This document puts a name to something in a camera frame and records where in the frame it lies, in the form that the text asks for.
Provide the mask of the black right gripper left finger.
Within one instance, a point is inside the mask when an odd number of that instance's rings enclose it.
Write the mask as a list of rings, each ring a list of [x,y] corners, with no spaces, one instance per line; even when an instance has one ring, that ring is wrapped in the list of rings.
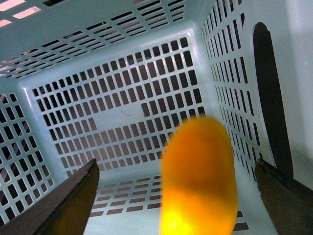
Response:
[[[2,235],[82,235],[96,196],[99,168],[93,159],[34,206],[2,226]]]

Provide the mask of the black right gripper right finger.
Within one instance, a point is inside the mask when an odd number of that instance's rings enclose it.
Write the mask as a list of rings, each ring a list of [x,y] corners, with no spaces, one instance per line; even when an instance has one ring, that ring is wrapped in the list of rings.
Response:
[[[280,235],[313,233],[313,191],[264,160],[255,166],[261,199]]]

